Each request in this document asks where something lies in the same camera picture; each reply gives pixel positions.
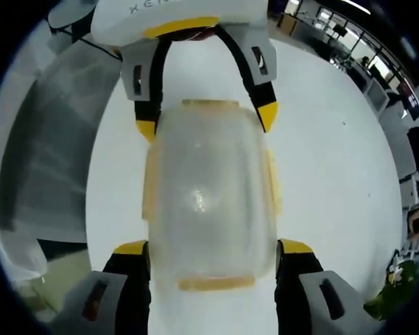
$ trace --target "office desk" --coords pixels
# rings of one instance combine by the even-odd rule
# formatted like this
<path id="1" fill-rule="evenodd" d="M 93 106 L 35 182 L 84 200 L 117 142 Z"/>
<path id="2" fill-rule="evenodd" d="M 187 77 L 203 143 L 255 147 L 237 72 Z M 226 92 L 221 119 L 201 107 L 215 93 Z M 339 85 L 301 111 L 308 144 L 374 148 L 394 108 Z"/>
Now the office desk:
<path id="1" fill-rule="evenodd" d="M 381 289 L 401 241 L 401 198 L 391 150 L 365 97 L 346 74 L 308 52 L 273 42 L 280 111 L 265 137 L 283 191 L 278 235 L 310 245 L 325 269 L 371 298 Z M 163 82 L 163 110 L 184 98 L 237 100 L 252 109 L 234 59 L 217 38 L 172 45 Z M 89 168 L 86 224 L 94 269 L 102 269 L 118 245 L 147 238 L 141 202 L 148 146 L 134 120 L 133 103 L 119 82 Z M 199 334 L 277 334 L 275 285 L 272 271 L 254 289 L 217 295 L 223 302 L 194 306 L 198 311 L 189 311 L 186 326 Z M 152 296 L 149 331 L 162 334 L 155 289 Z"/>

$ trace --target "window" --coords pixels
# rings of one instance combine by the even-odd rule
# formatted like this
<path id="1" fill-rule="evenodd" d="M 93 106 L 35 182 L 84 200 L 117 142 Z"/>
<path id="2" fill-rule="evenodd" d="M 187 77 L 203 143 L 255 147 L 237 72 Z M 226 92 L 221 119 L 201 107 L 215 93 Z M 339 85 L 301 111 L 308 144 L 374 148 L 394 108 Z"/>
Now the window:
<path id="1" fill-rule="evenodd" d="M 339 37 L 339 34 L 334 31 L 334 28 L 337 25 L 344 27 L 346 25 L 346 19 L 342 18 L 337 14 L 333 14 L 330 20 L 328 21 L 328 24 L 325 26 L 326 34 L 337 39 Z"/>
<path id="2" fill-rule="evenodd" d="M 339 16 L 339 15 L 337 15 L 337 14 L 334 14 L 333 16 L 332 16 L 332 19 L 331 19 L 335 24 L 338 24 L 338 25 L 340 25 L 340 26 L 342 26 L 342 27 L 344 27 L 344 26 L 346 26 L 346 19 L 344 18 L 344 17 L 341 17 L 341 16 Z"/>
<path id="3" fill-rule="evenodd" d="M 289 0 L 284 12 L 286 14 L 295 15 L 300 7 L 300 0 Z"/>
<path id="4" fill-rule="evenodd" d="M 317 28 L 317 29 L 323 30 L 324 29 L 324 24 L 318 22 L 318 23 L 315 23 L 314 27 Z"/>
<path id="5" fill-rule="evenodd" d="M 371 66 L 375 66 L 377 70 L 380 72 L 382 78 L 386 81 L 388 81 L 388 79 L 392 77 L 392 71 L 388 68 L 388 66 L 379 56 L 375 56 L 372 59 L 371 63 L 369 64 L 369 67 Z"/>
<path id="6" fill-rule="evenodd" d="M 367 33 L 363 34 L 363 40 L 366 42 L 366 44 L 370 45 L 374 50 L 378 50 L 381 47 L 381 44 L 377 42 L 377 40 L 368 35 Z"/>
<path id="7" fill-rule="evenodd" d="M 317 23 L 319 23 L 318 26 L 324 29 L 328 25 L 331 16 L 332 12 L 330 10 L 327 10 L 326 8 L 320 9 L 320 12 L 318 13 L 317 17 Z"/>
<path id="8" fill-rule="evenodd" d="M 374 57 L 376 52 L 371 48 L 363 39 L 360 39 L 360 42 L 352 50 L 351 56 L 356 61 L 360 61 L 363 57 L 368 57 L 369 60 Z"/>
<path id="9" fill-rule="evenodd" d="M 347 34 L 343 37 L 338 37 L 338 41 L 341 42 L 347 50 L 352 50 L 362 34 L 362 29 L 358 28 L 354 24 L 348 22 L 346 25 Z"/>
<path id="10" fill-rule="evenodd" d="M 396 75 L 390 80 L 390 82 L 388 84 L 390 85 L 391 89 L 394 92 L 397 93 L 399 91 L 398 88 L 399 88 L 399 85 L 400 85 L 400 79 Z"/>
<path id="11" fill-rule="evenodd" d="M 393 72 L 397 72 L 397 70 L 399 69 L 399 62 L 396 60 L 396 58 L 394 58 L 386 49 L 382 49 L 381 53 L 383 57 L 388 61 L 387 63 L 389 63 L 392 66 Z"/>

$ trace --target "black cable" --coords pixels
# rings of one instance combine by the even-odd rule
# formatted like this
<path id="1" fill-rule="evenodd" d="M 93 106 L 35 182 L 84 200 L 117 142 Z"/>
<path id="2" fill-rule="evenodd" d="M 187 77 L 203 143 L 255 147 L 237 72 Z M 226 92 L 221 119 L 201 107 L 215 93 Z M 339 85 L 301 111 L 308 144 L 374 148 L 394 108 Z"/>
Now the black cable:
<path id="1" fill-rule="evenodd" d="M 69 31 L 65 30 L 65 29 L 60 28 L 60 29 L 56 29 L 56 30 L 57 30 L 57 31 L 60 31 L 60 32 L 62 32 L 62 33 L 64 33 L 64 34 L 67 34 L 67 35 L 69 35 L 69 36 L 71 36 L 71 37 L 73 37 L 73 34 L 72 34 L 71 32 L 69 32 Z M 106 49 L 104 49 L 103 47 L 100 47 L 100 46 L 98 46 L 98 45 L 96 45 L 96 44 L 94 44 L 94 43 L 92 43 L 92 42 L 89 42 L 88 40 L 85 40 L 85 39 L 83 39 L 83 38 L 78 38 L 78 40 L 80 40 L 80 41 L 84 42 L 85 44 L 90 45 L 91 47 L 95 47 L 96 49 L 101 50 L 102 52 L 105 52 L 105 53 L 106 53 L 106 54 L 108 54 L 109 56 L 111 56 L 111 57 L 113 57 L 113 58 L 115 58 L 115 59 L 118 59 L 119 61 L 123 61 L 123 59 L 122 59 L 120 56 L 115 56 L 114 54 L 111 54 L 110 52 L 108 52 L 108 51 L 107 51 Z"/>

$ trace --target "clear plastic container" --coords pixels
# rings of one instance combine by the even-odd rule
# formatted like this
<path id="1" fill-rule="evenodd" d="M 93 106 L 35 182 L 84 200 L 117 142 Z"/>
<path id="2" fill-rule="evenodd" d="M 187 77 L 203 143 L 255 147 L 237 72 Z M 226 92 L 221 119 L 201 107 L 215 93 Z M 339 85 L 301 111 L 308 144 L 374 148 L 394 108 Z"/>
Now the clear plastic container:
<path id="1" fill-rule="evenodd" d="M 253 285 L 271 270 L 274 205 L 254 112 L 212 100 L 166 110 L 145 183 L 143 211 L 157 278 L 180 290 L 226 290 Z"/>

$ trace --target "green plant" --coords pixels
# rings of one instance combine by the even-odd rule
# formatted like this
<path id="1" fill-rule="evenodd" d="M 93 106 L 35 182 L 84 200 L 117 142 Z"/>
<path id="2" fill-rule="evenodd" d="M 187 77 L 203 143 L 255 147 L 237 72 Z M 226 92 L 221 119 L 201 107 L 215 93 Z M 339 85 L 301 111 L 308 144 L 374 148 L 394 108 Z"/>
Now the green plant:
<path id="1" fill-rule="evenodd" d="M 418 280 L 419 265 L 407 260 L 398 266 L 402 269 L 400 279 L 386 283 L 377 297 L 364 305 L 366 312 L 373 318 L 385 320 L 413 295 Z"/>

